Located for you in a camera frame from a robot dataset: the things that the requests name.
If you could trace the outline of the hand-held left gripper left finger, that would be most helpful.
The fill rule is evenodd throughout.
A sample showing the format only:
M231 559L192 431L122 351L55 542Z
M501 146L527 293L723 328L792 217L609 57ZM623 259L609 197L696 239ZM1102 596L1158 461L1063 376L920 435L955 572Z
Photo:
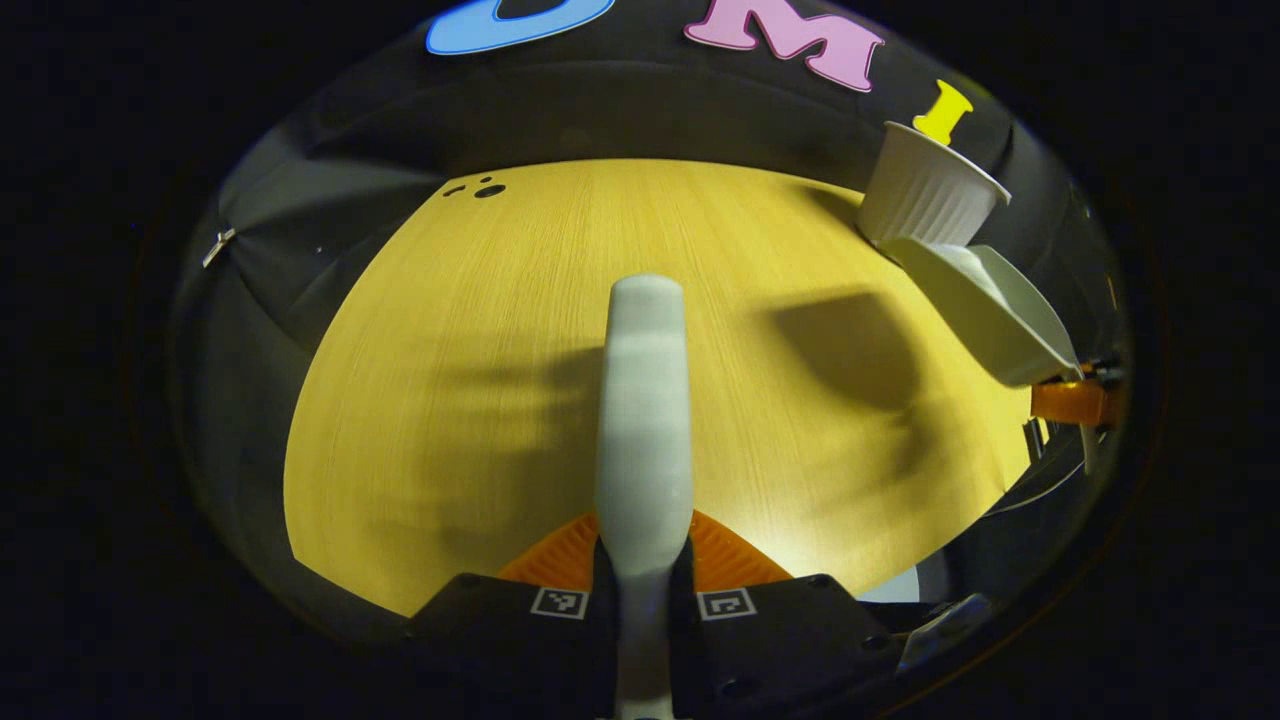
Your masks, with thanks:
M617 589L596 516L575 518L494 577L453 577L406 623L404 653L500 717L613 716Z

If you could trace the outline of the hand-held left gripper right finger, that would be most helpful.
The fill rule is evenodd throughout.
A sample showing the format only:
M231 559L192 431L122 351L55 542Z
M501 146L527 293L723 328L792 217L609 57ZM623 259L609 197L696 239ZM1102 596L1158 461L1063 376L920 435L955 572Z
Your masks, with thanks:
M669 583L680 717L790 717L890 676L900 639L827 574L795 577L695 512Z

